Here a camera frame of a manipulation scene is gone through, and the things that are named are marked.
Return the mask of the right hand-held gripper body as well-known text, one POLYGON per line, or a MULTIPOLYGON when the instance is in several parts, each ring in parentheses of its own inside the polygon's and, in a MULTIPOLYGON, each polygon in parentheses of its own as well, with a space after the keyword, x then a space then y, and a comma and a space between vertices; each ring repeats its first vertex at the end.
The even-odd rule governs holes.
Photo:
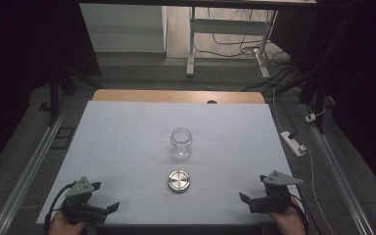
POLYGON ((288 186, 303 183, 299 178, 274 170, 264 179, 263 186, 266 196, 250 199, 251 213, 285 212, 292 204, 288 186))

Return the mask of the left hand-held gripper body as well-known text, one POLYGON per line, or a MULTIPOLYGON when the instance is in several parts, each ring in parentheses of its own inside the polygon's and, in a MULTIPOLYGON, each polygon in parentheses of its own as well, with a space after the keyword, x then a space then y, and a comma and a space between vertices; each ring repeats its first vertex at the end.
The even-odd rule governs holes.
POLYGON ((93 225, 103 224, 107 218, 107 209, 93 207, 89 204, 93 192, 92 183, 82 176, 65 194, 62 202, 62 212, 69 223, 75 224, 80 221, 93 225))

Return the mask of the silver metal jar lid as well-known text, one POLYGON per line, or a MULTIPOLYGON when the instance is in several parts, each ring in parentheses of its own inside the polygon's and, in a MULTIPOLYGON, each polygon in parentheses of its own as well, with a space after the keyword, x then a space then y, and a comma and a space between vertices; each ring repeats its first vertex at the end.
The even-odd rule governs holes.
POLYGON ((184 170, 175 170, 169 175, 167 185, 174 193, 184 193, 190 187, 190 176, 184 170))

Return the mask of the clear glass jar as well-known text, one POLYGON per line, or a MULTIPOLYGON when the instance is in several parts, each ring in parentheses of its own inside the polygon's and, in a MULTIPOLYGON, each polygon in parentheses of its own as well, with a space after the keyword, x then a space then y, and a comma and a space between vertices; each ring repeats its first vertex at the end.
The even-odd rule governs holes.
POLYGON ((178 160, 184 160, 191 156, 191 144, 193 136, 185 127, 175 128, 170 135, 171 153, 178 160))

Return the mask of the person's left hand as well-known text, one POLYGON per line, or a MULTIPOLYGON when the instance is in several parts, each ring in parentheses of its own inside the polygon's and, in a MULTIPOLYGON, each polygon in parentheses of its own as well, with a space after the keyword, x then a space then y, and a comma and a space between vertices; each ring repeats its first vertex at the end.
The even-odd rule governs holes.
POLYGON ((70 224, 62 211, 57 211, 50 222, 48 235, 80 235, 86 223, 70 224))

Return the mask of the person's right hand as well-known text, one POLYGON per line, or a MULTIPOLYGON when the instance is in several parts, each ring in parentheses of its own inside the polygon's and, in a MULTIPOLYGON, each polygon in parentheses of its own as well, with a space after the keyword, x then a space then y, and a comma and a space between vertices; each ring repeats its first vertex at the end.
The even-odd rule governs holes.
POLYGON ((268 215, 282 235, 306 235, 301 214, 294 207, 288 207, 283 213, 270 212, 268 215))

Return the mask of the white power strip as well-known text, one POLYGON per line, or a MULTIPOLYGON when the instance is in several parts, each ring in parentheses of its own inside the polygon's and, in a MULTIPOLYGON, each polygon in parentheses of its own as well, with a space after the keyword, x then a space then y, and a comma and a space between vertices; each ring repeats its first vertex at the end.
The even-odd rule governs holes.
POLYGON ((289 131, 283 131, 280 133, 280 136, 297 158, 302 157, 306 154, 307 147, 305 145, 299 144, 295 139, 294 134, 290 133, 289 131))

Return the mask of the white table mat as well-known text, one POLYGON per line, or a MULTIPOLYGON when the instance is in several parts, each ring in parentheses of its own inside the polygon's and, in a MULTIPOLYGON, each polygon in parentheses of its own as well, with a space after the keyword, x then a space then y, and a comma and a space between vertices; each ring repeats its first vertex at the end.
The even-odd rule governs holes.
POLYGON ((291 171, 266 104, 91 101, 45 204, 58 206, 59 191, 85 176, 101 182, 90 205, 119 202, 109 226, 258 224, 267 215, 251 213, 239 193, 262 197, 259 176, 274 170, 291 171), (193 136, 184 160, 171 153, 177 127, 193 136), (184 193, 167 185, 179 169, 190 176, 184 193))

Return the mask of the black metal stand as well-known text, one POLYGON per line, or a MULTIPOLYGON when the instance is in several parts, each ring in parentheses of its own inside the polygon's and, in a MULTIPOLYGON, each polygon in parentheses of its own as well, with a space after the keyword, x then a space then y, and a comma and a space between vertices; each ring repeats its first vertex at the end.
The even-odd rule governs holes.
POLYGON ((89 75, 80 72, 71 66, 57 67, 50 76, 50 121, 49 126, 53 125, 59 115, 59 92, 58 89, 62 88, 66 95, 74 95, 76 86, 73 78, 77 77, 81 81, 87 83, 95 89, 103 89, 104 86, 91 78, 89 75))
POLYGON ((351 17, 328 17, 320 14, 289 17, 283 14, 276 20, 274 43, 281 49, 289 48, 292 65, 299 70, 301 76, 286 83, 274 95, 279 96, 304 83, 304 89, 298 96, 299 101, 308 103, 316 96, 316 109, 322 111, 326 68, 351 21, 351 17))

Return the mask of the wooden table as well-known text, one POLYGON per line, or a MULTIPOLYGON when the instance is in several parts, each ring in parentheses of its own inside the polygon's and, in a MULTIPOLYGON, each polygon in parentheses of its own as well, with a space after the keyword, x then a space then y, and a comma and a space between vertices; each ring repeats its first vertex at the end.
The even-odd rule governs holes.
POLYGON ((264 104, 258 92, 175 91, 99 89, 93 101, 198 103, 198 104, 264 104))

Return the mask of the grey cabinet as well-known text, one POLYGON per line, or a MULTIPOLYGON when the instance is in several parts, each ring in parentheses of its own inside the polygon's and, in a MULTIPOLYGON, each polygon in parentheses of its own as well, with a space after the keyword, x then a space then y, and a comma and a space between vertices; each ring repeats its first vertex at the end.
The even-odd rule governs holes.
POLYGON ((165 52, 165 7, 94 3, 79 6, 96 52, 165 52))

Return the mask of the metal floor rail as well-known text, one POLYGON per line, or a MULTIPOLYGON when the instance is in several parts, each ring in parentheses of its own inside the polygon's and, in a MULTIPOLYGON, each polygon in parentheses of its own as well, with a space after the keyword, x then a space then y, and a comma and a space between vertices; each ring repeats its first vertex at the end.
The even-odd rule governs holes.
POLYGON ((50 127, 46 128, 46 132, 40 140, 38 147, 35 149, 31 158, 27 162, 20 178, 0 211, 0 235, 7 234, 33 179, 39 170, 57 131, 61 126, 61 123, 65 119, 65 116, 66 110, 62 109, 54 123, 50 127))
POLYGON ((348 144, 346 138, 338 140, 338 145, 335 145, 334 138, 322 134, 319 128, 315 125, 315 122, 308 123, 306 126, 312 132, 316 146, 320 151, 320 155, 326 162, 329 172, 334 178, 334 182, 347 205, 358 234, 376 235, 372 223, 362 207, 359 197, 351 186, 349 172, 340 163, 340 160, 348 160, 350 158, 351 151, 354 151, 353 146, 348 144))

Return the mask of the white desk frame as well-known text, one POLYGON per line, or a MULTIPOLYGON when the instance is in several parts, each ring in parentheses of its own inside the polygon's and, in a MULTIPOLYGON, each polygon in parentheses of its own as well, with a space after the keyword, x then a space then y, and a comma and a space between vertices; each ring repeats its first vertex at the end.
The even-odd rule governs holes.
POLYGON ((269 39, 270 32, 274 25, 277 12, 275 10, 267 11, 267 20, 265 22, 252 21, 231 21, 231 20, 211 20, 197 19, 196 8, 191 7, 189 13, 190 33, 189 48, 187 57, 186 75, 194 75, 194 39, 196 33, 216 33, 216 34, 243 34, 261 36, 260 46, 254 50, 259 71, 262 78, 270 78, 269 71, 263 60, 263 52, 269 39))

